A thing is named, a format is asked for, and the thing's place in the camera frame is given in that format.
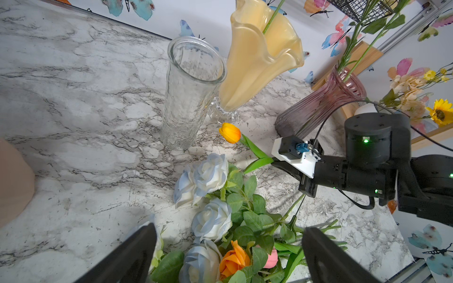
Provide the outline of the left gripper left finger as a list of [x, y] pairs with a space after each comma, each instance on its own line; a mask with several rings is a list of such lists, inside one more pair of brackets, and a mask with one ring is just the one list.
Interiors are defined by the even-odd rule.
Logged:
[[141, 226], [76, 283], [144, 283], [156, 243], [154, 224]]

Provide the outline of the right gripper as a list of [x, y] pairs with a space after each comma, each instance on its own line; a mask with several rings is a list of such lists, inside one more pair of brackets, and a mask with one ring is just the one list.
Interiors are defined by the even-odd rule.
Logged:
[[271, 164], [299, 181], [298, 189], [305, 195], [315, 198], [317, 187], [325, 186], [337, 189], [340, 193], [353, 192], [369, 197], [370, 205], [379, 199], [380, 205], [386, 205], [396, 196], [396, 170], [387, 164], [376, 169], [364, 169], [353, 165], [342, 157], [326, 156], [320, 143], [310, 139], [314, 149], [319, 151], [321, 160], [316, 163], [315, 176], [310, 179], [296, 169], [289, 169], [275, 158]]

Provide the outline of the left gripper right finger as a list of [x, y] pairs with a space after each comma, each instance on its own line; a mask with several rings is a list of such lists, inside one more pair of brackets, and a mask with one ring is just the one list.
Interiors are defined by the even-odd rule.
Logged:
[[306, 228], [302, 247], [314, 283], [379, 283], [317, 228]]

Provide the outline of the orange yellow tulip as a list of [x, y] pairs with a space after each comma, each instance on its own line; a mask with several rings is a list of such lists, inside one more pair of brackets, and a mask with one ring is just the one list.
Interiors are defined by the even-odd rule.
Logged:
[[243, 135], [238, 127], [230, 123], [223, 123], [219, 129], [220, 135], [229, 143], [242, 143], [244, 146], [248, 147], [253, 154], [256, 156], [257, 160], [250, 163], [246, 168], [244, 173], [251, 173], [256, 169], [259, 169], [263, 166], [270, 165], [274, 162], [274, 159], [269, 157], [264, 153], [258, 146], [256, 146], [247, 136]]

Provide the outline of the pink rose tall stem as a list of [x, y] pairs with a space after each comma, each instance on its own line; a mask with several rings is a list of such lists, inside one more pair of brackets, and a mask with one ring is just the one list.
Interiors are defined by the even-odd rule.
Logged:
[[267, 32], [267, 30], [269, 29], [271, 23], [273, 22], [273, 20], [275, 19], [276, 15], [279, 13], [280, 9], [281, 9], [281, 6], [285, 3], [285, 0], [281, 0], [279, 5], [276, 6], [276, 9], [274, 10], [271, 18], [269, 19], [268, 23], [266, 24], [264, 30], [263, 30], [263, 34], [265, 34]]

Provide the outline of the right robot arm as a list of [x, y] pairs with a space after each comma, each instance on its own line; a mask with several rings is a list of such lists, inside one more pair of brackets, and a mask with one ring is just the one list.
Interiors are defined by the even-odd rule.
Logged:
[[402, 212], [452, 225], [453, 159], [413, 157], [407, 116], [363, 113], [347, 119], [344, 129], [344, 157], [325, 155], [314, 139], [287, 136], [274, 142], [273, 166], [296, 178], [311, 198], [325, 186], [367, 196], [366, 210], [396, 199]]

